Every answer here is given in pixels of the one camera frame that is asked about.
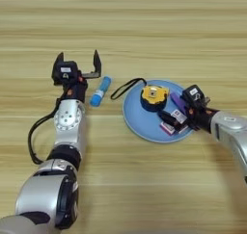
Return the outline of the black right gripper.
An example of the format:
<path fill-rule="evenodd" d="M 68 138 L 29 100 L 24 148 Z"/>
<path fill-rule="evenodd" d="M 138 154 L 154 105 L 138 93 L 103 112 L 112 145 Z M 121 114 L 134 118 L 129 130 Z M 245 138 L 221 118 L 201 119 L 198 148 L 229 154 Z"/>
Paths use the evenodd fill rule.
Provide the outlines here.
<path fill-rule="evenodd" d="M 186 103 L 185 110 L 189 120 L 189 125 L 194 130 L 202 129 L 210 132 L 212 118 L 218 113 L 217 109 L 208 108 L 207 104 L 209 103 L 210 98 L 205 97 L 197 100 L 185 98 L 184 101 Z M 170 113 L 159 111 L 157 114 L 163 122 L 173 126 L 177 131 L 182 128 L 182 125 L 175 117 L 172 117 Z"/>

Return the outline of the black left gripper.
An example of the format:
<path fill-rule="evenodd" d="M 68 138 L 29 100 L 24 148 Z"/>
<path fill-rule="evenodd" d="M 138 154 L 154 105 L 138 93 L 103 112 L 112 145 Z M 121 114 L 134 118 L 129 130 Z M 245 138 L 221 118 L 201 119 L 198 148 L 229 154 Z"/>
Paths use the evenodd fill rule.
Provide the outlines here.
<path fill-rule="evenodd" d="M 97 50 L 94 54 L 95 71 L 82 73 L 80 70 L 75 72 L 61 71 L 61 63 L 64 61 L 64 53 L 61 52 L 53 65 L 51 78 L 55 86 L 62 86 L 63 93 L 60 100 L 77 99 L 82 103 L 85 102 L 88 81 L 101 77 L 101 60 Z"/>

